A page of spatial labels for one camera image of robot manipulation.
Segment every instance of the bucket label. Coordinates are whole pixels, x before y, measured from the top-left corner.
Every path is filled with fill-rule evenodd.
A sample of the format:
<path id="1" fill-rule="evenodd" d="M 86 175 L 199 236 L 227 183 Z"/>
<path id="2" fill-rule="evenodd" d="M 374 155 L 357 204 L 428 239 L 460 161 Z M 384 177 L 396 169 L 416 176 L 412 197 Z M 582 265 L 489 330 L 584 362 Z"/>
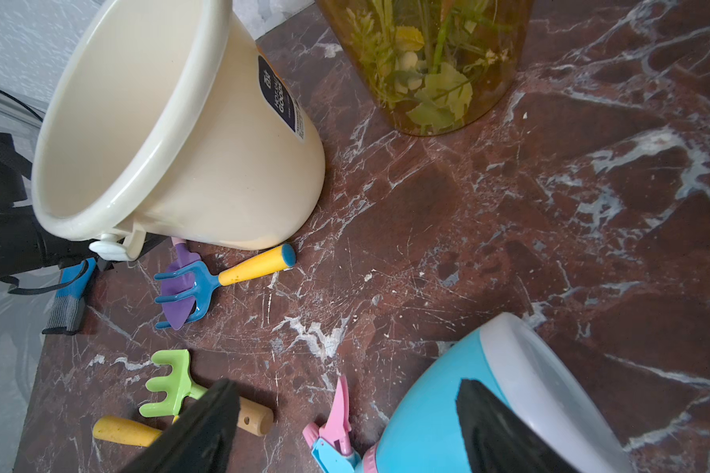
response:
<path id="1" fill-rule="evenodd" d="M 305 125 L 300 105 L 289 95 L 284 82 L 276 76 L 262 55 L 258 55 L 258 81 L 265 101 L 272 109 L 276 110 L 284 123 L 292 128 L 300 141 L 303 141 L 305 139 Z"/>

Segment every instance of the bucket handle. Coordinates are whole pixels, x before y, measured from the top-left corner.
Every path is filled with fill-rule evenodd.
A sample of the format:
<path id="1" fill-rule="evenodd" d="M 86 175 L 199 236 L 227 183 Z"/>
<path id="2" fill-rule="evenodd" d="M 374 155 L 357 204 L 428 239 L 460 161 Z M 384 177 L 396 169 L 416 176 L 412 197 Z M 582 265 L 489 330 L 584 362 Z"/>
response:
<path id="1" fill-rule="evenodd" d="M 147 232 L 135 222 L 132 232 L 124 237 L 123 243 L 118 242 L 121 235 L 104 233 L 98 237 L 100 241 L 93 241 L 89 244 L 89 249 L 99 254 L 103 260 L 134 261 L 139 258 L 139 254 L 142 252 L 146 235 Z"/>

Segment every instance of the yellow wooden handle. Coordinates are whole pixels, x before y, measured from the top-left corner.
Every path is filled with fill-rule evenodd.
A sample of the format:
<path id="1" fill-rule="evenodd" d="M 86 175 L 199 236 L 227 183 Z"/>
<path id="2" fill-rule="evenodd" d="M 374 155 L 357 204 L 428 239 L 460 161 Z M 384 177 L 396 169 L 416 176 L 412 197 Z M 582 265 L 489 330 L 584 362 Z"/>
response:
<path id="1" fill-rule="evenodd" d="M 161 430 L 148 427 L 137 421 L 121 419 L 112 415 L 106 415 L 92 428 L 92 437 L 96 439 L 137 447 L 150 447 L 150 444 L 162 433 Z"/>
<path id="2" fill-rule="evenodd" d="M 263 404 L 240 397 L 237 427 L 263 437 L 273 427 L 273 411 Z"/>
<path id="3" fill-rule="evenodd" d="M 263 437 L 273 427 L 273 411 L 262 404 L 240 397 L 237 427 L 258 437 Z M 92 437 L 97 440 L 107 440 L 136 447 L 150 447 L 151 443 L 162 433 L 162 430 L 114 415 L 102 417 L 95 422 L 95 427 L 92 428 Z"/>
<path id="4" fill-rule="evenodd" d="M 221 286 L 228 286 L 247 279 L 260 278 L 294 266 L 297 256 L 289 243 L 265 251 L 218 275 Z"/>

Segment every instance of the purple trowel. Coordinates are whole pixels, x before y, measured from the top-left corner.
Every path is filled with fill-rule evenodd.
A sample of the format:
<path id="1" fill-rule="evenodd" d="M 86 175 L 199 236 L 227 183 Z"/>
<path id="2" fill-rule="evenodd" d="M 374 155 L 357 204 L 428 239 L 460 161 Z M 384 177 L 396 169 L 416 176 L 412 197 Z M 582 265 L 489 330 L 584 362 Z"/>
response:
<path id="1" fill-rule="evenodd" d="M 173 247 L 176 249 L 176 261 L 168 265 L 168 272 L 180 270 L 188 264 L 200 261 L 200 255 L 192 253 L 187 248 L 187 242 L 181 238 L 171 238 Z M 173 296 L 180 292 L 190 289 L 194 285 L 194 274 L 188 272 L 183 276 L 172 279 L 163 279 L 161 281 L 161 295 Z M 194 297 L 177 300 L 176 302 L 168 302 L 162 304 L 163 314 L 166 316 L 171 327 L 174 330 L 179 330 L 192 312 L 194 306 Z"/>

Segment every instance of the glass jar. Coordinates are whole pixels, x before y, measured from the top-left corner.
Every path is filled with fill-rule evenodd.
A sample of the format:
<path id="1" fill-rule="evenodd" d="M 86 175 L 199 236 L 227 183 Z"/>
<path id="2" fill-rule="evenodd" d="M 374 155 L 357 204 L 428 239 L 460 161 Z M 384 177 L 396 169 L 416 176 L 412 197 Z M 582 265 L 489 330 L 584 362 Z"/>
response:
<path id="1" fill-rule="evenodd" d="M 513 81 L 532 0 L 316 0 L 395 128 L 431 136 L 485 114 Z"/>

